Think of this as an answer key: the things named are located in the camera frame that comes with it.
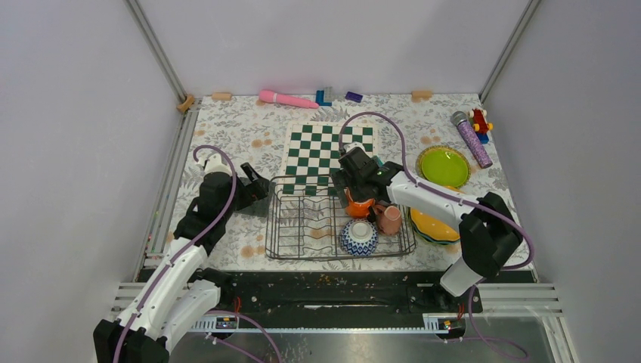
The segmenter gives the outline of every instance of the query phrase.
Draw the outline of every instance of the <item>pink toy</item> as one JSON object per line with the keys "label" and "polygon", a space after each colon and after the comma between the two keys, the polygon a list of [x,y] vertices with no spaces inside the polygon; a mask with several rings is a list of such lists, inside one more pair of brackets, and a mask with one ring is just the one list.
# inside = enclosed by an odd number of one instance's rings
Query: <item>pink toy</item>
{"label": "pink toy", "polygon": [[318,108],[316,102],[305,100],[304,98],[298,98],[288,95],[279,95],[274,91],[268,91],[263,89],[259,93],[259,99],[263,102],[268,102],[270,104],[288,104],[290,106],[302,107],[302,108]]}

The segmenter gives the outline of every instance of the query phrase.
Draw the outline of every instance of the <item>wire dish rack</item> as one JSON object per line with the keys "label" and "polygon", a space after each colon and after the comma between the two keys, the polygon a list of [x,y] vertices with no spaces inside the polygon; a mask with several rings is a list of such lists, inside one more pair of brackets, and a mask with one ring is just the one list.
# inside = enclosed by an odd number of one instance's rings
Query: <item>wire dish rack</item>
{"label": "wire dish rack", "polygon": [[407,210],[395,236],[379,234],[376,251],[353,256],[340,246],[340,232],[352,220],[341,206],[329,175],[287,175],[272,180],[265,254],[272,259],[330,261],[403,256],[416,249]]}

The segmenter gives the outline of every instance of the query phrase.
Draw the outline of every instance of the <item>purple microphone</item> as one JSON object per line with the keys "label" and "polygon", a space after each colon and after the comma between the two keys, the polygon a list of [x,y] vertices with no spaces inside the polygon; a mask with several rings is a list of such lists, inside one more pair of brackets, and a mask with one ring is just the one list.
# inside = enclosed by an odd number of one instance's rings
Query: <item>purple microphone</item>
{"label": "purple microphone", "polygon": [[464,112],[457,111],[452,115],[450,121],[457,127],[457,130],[459,130],[461,137],[465,140],[470,151],[472,151],[472,155],[474,155],[480,167],[485,169],[492,166],[492,159],[490,159],[488,152],[485,151],[483,144],[481,144],[478,136],[474,133],[472,126],[467,120],[467,115]]}

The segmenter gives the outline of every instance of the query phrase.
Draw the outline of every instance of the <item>green and white checkerboard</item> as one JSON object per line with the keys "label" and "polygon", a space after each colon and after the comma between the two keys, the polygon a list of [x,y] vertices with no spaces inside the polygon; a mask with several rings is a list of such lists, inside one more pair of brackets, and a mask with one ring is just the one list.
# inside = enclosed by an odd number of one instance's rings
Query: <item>green and white checkerboard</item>
{"label": "green and white checkerboard", "polygon": [[[339,132],[342,123],[292,122],[287,126],[281,175],[323,175],[340,168]],[[343,143],[360,142],[365,151],[376,155],[378,149],[376,125],[351,123],[345,129]],[[284,194],[317,195],[319,189],[331,183],[328,176],[298,176],[283,181]]]}

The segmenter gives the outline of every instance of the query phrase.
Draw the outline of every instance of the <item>yellow plate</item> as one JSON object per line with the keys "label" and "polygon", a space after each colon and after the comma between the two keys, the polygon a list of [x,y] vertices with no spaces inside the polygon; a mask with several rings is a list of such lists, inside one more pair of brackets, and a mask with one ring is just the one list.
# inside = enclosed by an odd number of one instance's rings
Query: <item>yellow plate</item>
{"label": "yellow plate", "polygon": [[427,234],[435,240],[446,240],[454,242],[460,239],[459,234],[449,225],[439,221],[438,219],[428,216],[418,209],[412,208],[410,211],[412,221],[416,228],[423,234]]}

